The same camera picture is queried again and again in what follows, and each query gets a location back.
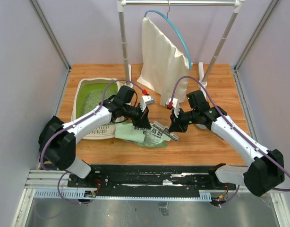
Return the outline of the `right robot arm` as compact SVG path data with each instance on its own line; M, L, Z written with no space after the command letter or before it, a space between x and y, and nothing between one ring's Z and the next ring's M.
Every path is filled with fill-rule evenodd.
M169 132L186 132L191 124L202 125L240 154L246 166L218 164L209 170L208 184L219 189L224 183L247 187L255 196L281 184L284 179L283 155L277 150L269 150L248 136L220 107L211 107L202 91L187 94L191 110L180 108L176 98L168 98L166 107L172 110Z

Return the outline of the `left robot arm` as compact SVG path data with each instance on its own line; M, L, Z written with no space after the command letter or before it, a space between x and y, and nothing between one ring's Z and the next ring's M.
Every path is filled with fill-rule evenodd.
M140 103L131 106L135 90L122 86L116 95L101 101L76 120L64 123L53 116L39 136L42 169L46 169L44 160L47 159L57 169L76 175L84 187L92 186L95 175L91 173L90 165L76 156L77 143L91 131L121 117L130 119L138 129L150 129L148 106L154 103L154 98L146 90L142 93Z

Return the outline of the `green cat litter bag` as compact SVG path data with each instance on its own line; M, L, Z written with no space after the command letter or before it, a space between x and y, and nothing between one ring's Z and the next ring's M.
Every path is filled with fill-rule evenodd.
M167 147L166 142L171 141L171 138L154 127L135 129L132 123L125 122L116 125L115 138L149 148L164 148Z

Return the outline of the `piano pattern bag clip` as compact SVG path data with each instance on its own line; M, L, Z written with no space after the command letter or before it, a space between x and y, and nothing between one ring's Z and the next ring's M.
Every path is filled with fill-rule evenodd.
M169 128L167 126L163 126L160 123L158 123L157 121L154 121L152 124L152 127L157 129L158 131L160 131L162 134L168 136L171 140L173 140L175 142L179 141L179 137L177 135L169 132Z

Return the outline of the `grey metal scoop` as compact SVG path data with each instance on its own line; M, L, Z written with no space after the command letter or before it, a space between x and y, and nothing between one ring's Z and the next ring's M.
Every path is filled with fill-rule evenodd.
M201 129L201 130L206 130L206 126L205 125L202 125L202 124L196 124L196 126Z

